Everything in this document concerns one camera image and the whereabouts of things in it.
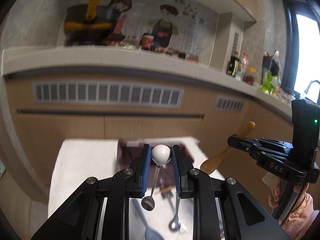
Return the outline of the wooden spoon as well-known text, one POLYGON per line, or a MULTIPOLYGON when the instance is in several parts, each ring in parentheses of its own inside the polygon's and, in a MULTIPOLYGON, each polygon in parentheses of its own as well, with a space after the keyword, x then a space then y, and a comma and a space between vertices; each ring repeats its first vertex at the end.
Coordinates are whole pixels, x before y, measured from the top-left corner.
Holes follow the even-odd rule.
MULTIPOLYGON (((255 128, 255 123, 253 121, 250 121, 238 134, 238 137, 246 137, 249 135, 249 133, 255 128)), ((232 152, 232 148, 230 146, 227 146, 224 150, 222 150, 219 154, 207 159, 204 161, 201 166, 200 170, 203 172, 206 172, 207 174, 213 173, 221 161, 227 157, 232 152)))

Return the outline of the smiley handle steel spoon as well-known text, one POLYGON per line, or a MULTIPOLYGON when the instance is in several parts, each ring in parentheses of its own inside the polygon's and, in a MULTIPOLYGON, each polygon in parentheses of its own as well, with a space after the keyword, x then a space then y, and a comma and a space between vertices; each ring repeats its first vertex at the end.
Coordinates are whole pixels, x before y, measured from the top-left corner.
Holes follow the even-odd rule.
POLYGON ((169 230, 172 232, 178 232, 181 228, 181 221, 178 216, 179 207, 180 207, 180 197, 178 196, 178 194, 176 194, 175 214, 173 219, 169 223, 169 230))

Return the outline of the blue plastic spoon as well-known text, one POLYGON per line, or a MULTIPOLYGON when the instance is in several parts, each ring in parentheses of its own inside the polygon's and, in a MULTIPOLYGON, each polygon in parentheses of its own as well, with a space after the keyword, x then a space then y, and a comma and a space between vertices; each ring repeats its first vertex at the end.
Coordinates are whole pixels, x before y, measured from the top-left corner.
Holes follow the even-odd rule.
POLYGON ((147 220, 143 214, 143 211, 139 205, 138 200, 133 199, 132 203, 137 211, 137 213, 139 214, 143 224, 145 225, 145 239, 146 240, 164 240, 164 238, 161 236, 161 234, 155 230, 153 230, 152 227, 149 226, 149 224, 147 223, 147 220))

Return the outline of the white ball handled spoon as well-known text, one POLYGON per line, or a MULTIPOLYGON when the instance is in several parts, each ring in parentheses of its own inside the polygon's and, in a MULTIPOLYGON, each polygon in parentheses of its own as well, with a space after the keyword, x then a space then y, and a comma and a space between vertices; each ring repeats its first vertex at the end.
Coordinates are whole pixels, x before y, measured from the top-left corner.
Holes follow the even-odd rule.
POLYGON ((147 211, 152 211, 155 208, 155 201, 153 199, 153 193, 157 184, 160 169, 163 165, 167 165, 171 161, 171 150, 166 145, 157 145, 151 151, 151 158, 156 164, 155 172, 153 175, 152 188, 149 196, 142 199, 141 205, 147 211))

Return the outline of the small grey vent grille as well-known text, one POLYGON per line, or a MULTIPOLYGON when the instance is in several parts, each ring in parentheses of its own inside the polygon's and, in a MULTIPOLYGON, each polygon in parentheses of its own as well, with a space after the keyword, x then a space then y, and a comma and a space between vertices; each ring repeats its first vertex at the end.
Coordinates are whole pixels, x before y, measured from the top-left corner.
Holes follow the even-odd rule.
POLYGON ((218 111, 234 111, 240 112, 244 106, 244 102, 235 98, 218 96, 216 98, 215 109, 218 111))

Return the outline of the green packet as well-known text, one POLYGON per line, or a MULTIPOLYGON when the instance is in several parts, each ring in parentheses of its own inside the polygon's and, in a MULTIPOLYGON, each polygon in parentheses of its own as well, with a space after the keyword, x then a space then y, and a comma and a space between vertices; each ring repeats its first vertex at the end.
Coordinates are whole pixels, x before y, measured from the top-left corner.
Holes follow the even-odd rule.
POLYGON ((262 91, 265 94, 272 95, 274 93, 277 83, 277 77, 273 76, 271 71, 268 71, 265 74, 263 84, 260 86, 260 91, 262 91))

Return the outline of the maroon plastic utensil bin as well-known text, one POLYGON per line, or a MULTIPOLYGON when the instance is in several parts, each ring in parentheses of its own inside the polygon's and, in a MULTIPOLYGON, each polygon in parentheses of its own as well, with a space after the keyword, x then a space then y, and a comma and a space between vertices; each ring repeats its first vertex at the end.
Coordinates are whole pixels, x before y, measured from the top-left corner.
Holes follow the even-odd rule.
POLYGON ((178 145, 182 156, 195 163, 195 159, 186 142, 164 138, 160 140, 118 141, 117 161, 119 167, 128 167, 133 159, 140 157, 145 144, 149 144, 151 148, 157 145, 166 145, 168 147, 178 145))

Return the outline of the black utensil rack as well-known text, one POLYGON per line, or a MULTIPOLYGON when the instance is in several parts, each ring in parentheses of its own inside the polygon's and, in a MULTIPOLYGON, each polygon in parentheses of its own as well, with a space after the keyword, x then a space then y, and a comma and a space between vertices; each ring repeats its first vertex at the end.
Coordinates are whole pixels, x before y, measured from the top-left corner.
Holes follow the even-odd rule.
POLYGON ((265 77, 267 72, 271 72, 272 76, 277 76, 280 72, 280 63, 278 60, 279 51, 275 50, 271 55, 268 51, 264 53, 262 62, 262 76, 265 77))

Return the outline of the black bottle on counter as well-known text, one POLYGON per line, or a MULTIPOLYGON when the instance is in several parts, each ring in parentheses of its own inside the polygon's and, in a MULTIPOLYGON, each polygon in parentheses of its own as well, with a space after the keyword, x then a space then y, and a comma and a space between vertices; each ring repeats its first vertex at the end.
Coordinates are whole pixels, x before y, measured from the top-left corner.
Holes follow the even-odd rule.
POLYGON ((235 77, 238 70, 240 59, 237 56, 231 56, 229 65, 227 67, 227 74, 235 77))

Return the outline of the orange capped bottle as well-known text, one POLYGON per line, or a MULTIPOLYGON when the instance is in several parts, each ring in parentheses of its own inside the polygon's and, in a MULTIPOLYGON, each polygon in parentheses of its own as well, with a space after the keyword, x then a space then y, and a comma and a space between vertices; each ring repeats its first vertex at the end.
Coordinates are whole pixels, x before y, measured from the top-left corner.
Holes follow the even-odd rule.
POLYGON ((239 64, 238 64, 236 75, 235 75, 235 78, 237 80, 239 80, 239 81, 242 80, 243 75, 244 75, 247 67, 248 67, 248 53, 243 52, 242 57, 241 57, 239 64))

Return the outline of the red cup on counter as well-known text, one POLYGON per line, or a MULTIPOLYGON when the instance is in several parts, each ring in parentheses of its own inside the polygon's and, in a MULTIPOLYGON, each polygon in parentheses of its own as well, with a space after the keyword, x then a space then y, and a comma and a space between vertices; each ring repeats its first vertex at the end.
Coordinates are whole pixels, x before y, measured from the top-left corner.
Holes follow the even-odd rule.
POLYGON ((154 36, 148 33, 144 33, 142 35, 140 45, 142 49, 144 50, 151 50, 152 44, 153 44, 154 36))

